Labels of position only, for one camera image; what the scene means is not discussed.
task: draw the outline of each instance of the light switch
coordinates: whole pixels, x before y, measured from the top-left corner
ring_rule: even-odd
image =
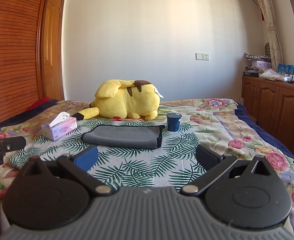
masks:
[[[196,53],[196,59],[197,60],[202,60],[203,59],[203,54],[202,53]]]

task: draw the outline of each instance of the black disc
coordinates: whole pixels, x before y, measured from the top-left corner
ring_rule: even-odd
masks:
[[[210,212],[227,225],[269,228],[283,223],[291,209],[288,193],[276,182],[268,176],[261,180],[259,175],[222,179],[208,189],[204,200]]]
[[[55,177],[34,175],[15,184],[3,202],[10,223],[45,230],[64,226],[84,213],[89,195],[80,184]]]

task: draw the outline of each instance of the plush foot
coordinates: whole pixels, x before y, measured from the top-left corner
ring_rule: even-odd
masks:
[[[77,120],[87,120],[99,115],[99,109],[97,107],[87,108],[75,113],[72,117]]]
[[[155,110],[155,111],[151,112],[150,114],[146,115],[145,120],[146,121],[154,120],[157,117],[157,115],[158,115],[158,111]]]
[[[135,113],[129,113],[128,118],[130,118],[130,119],[139,119],[139,118],[141,118],[141,115],[135,114]]]

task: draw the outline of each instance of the black robotic device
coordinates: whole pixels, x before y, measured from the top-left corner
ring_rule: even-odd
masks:
[[[67,156],[32,157],[3,199],[0,239],[286,239],[291,199],[263,156],[238,161],[198,146],[207,173],[183,186],[103,184]]]

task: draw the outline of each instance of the yellow plush toy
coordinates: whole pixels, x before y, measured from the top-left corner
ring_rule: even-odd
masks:
[[[73,117],[86,120],[97,115],[107,118],[120,117],[153,120],[157,117],[160,97],[157,88],[145,80],[111,79],[104,82],[95,94],[90,108],[84,109]]]

